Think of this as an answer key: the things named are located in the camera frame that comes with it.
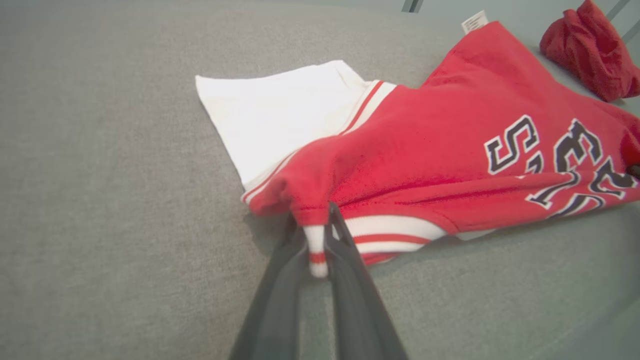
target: couch cushion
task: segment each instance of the couch cushion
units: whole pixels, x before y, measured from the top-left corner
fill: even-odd
[[[418,86],[459,36],[295,4],[3,4],[0,357],[227,357],[284,218],[240,202],[193,76],[343,59]],[[371,272],[412,358],[544,359],[637,291],[639,215],[440,241]],[[329,286],[302,308],[301,358],[331,358]]]

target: white label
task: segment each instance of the white label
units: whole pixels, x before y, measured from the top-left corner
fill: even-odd
[[[482,28],[487,25],[489,20],[486,19],[484,10],[471,16],[462,23],[462,28],[465,30],[465,34],[470,33],[472,30]]]

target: metal bar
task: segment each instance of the metal bar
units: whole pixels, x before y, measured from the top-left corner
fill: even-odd
[[[402,12],[404,13],[412,13],[412,12],[418,12],[416,10],[416,6],[418,3],[422,3],[422,0],[404,0],[404,5],[402,7]]]
[[[620,11],[622,11],[622,8],[624,8],[626,4],[629,4],[629,1],[631,1],[631,0],[620,0],[620,1],[618,1],[616,6],[614,6],[613,9],[611,9],[611,11],[609,11],[609,13],[607,14],[607,19],[609,19],[609,21],[611,21],[614,17],[616,17],[616,15]]]
[[[629,40],[634,38],[638,31],[640,31],[640,20],[638,20],[638,22],[633,25],[626,34],[622,36],[622,41],[624,41],[624,43],[626,44],[627,42],[629,42]]]

